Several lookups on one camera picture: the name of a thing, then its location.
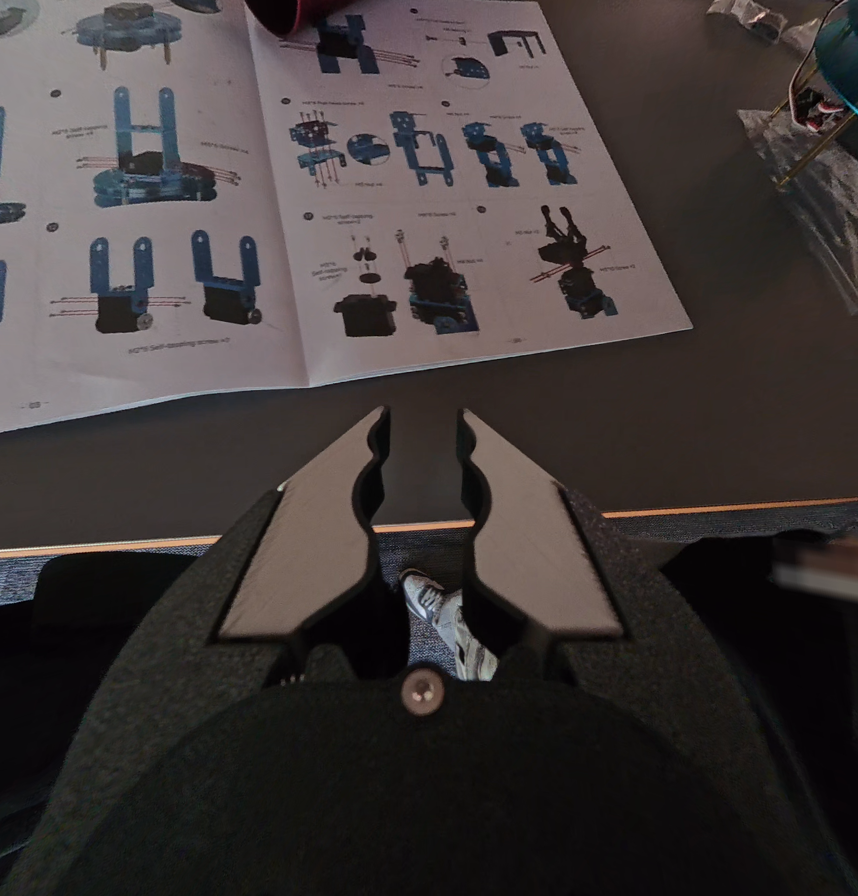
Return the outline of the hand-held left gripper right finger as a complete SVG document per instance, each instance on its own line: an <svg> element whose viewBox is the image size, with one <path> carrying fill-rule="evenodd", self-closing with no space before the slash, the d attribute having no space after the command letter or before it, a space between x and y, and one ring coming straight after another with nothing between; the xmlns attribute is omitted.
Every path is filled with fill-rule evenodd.
<svg viewBox="0 0 858 896"><path fill-rule="evenodd" d="M477 637L621 637L557 480L473 411L457 415L460 497L474 525L462 578Z"/></svg>

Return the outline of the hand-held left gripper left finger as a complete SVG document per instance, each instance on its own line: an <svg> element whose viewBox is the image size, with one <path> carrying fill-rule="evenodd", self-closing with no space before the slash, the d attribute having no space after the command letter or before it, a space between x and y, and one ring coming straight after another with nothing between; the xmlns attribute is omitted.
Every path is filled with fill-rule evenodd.
<svg viewBox="0 0 858 896"><path fill-rule="evenodd" d="M368 586L390 425L389 408L373 409L286 481L219 640L291 640Z"/></svg>

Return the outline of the white assembly instruction manual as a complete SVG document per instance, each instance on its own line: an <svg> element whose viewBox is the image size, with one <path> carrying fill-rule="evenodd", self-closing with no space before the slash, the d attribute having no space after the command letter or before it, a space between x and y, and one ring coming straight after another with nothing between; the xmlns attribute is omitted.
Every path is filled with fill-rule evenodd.
<svg viewBox="0 0 858 896"><path fill-rule="evenodd" d="M690 330L532 2L0 2L0 433Z"/></svg>

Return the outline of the group of hardware bags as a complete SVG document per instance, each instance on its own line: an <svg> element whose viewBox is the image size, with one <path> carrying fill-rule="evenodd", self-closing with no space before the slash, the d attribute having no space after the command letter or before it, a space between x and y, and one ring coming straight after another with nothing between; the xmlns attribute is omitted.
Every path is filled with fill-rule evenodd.
<svg viewBox="0 0 858 896"><path fill-rule="evenodd" d="M705 13L735 21L769 46L782 43L803 55L813 45L821 23L821 19L813 18L793 25L784 14L756 1L714 1Z"/></svg>

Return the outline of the blue toy robot arm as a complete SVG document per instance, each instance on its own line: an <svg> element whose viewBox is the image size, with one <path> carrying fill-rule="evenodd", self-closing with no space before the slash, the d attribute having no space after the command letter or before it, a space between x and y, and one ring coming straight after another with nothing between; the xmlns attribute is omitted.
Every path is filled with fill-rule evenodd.
<svg viewBox="0 0 858 896"><path fill-rule="evenodd" d="M838 100L839 118L799 161L775 180L775 187L780 191L858 122L858 1L835 2L824 14L810 50L793 73L786 99L771 118L788 107L791 120L796 121L797 98L814 77L818 77L830 95Z"/></svg>

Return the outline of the grey white sneaker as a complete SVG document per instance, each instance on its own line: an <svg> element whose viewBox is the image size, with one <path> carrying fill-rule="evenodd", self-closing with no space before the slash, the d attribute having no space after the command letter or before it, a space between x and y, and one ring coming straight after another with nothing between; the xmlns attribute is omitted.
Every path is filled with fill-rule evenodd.
<svg viewBox="0 0 858 896"><path fill-rule="evenodd" d="M494 678L499 660L467 626L462 590L445 591L440 584L414 568L402 570L398 580L412 616L429 624L453 652L457 678L482 682Z"/></svg>

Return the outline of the large clear plastic bag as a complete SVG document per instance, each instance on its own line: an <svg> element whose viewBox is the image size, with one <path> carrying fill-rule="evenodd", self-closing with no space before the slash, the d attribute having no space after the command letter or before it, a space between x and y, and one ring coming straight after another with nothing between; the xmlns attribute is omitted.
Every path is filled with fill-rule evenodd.
<svg viewBox="0 0 858 896"><path fill-rule="evenodd" d="M740 109L737 116L775 184L818 143L786 112L771 118L766 110ZM858 124L777 190L847 310L858 315Z"/></svg>

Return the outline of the red cylindrical case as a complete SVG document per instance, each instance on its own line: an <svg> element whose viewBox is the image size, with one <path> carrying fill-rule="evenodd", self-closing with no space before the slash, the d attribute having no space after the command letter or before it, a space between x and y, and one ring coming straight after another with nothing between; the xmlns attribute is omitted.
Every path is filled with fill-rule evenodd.
<svg viewBox="0 0 858 896"><path fill-rule="evenodd" d="M271 34L286 37L348 6L351 1L245 1L255 20Z"/></svg>

